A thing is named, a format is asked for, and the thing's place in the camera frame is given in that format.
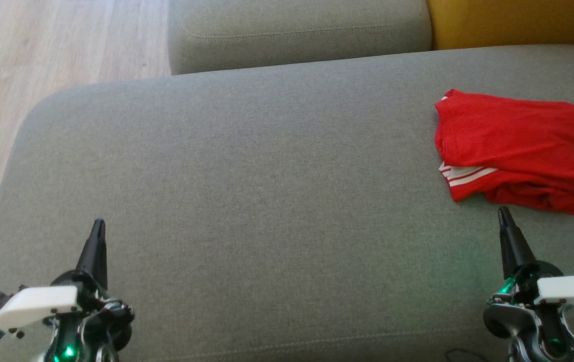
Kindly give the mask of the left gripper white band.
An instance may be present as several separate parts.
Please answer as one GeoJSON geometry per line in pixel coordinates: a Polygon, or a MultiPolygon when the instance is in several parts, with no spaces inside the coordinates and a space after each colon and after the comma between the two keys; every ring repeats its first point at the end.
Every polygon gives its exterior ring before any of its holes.
{"type": "Polygon", "coordinates": [[[47,287],[24,287],[0,300],[0,330],[18,335],[43,322],[53,330],[47,352],[119,352],[132,338],[132,307],[108,294],[106,223],[96,219],[76,269],[47,287]]]}

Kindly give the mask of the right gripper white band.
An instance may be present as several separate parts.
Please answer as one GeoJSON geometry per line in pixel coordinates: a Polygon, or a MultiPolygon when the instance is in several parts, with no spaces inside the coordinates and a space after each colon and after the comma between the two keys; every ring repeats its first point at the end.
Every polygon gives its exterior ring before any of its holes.
{"type": "Polygon", "coordinates": [[[498,208],[498,221],[505,282],[487,306],[574,305],[574,275],[565,276],[553,264],[537,261],[507,206],[498,208]]]}

